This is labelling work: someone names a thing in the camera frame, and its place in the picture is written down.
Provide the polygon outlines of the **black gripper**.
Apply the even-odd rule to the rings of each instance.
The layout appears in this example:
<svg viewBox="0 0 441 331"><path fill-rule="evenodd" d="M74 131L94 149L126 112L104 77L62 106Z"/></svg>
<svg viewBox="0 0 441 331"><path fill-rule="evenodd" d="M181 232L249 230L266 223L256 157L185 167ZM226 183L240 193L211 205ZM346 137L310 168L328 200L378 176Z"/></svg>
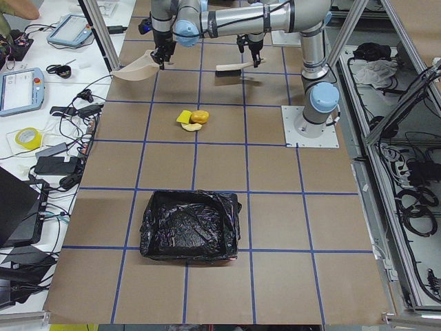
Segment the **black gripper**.
<svg viewBox="0 0 441 331"><path fill-rule="evenodd" d="M260 51L263 49L264 34L238 34L236 44L239 52L242 54L245 51L245 46L251 52L253 66L257 68L261 60Z"/></svg>
<svg viewBox="0 0 441 331"><path fill-rule="evenodd" d="M139 23L139 33L146 34L152 31L155 49L150 52L155 63L160 64L160 70L165 69L165 62L169 62L174 54L176 42L172 34L172 22L161 21L154 17L143 19Z"/></svg>

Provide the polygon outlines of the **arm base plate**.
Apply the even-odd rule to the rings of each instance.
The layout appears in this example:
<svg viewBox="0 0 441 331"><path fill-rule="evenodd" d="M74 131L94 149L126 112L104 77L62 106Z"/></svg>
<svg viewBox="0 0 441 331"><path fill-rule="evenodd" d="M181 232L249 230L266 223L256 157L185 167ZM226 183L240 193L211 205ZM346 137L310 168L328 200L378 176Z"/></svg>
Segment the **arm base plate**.
<svg viewBox="0 0 441 331"><path fill-rule="evenodd" d="M285 145L288 148L339 148L334 119L315 125L303 117L303 106L281 106Z"/></svg>

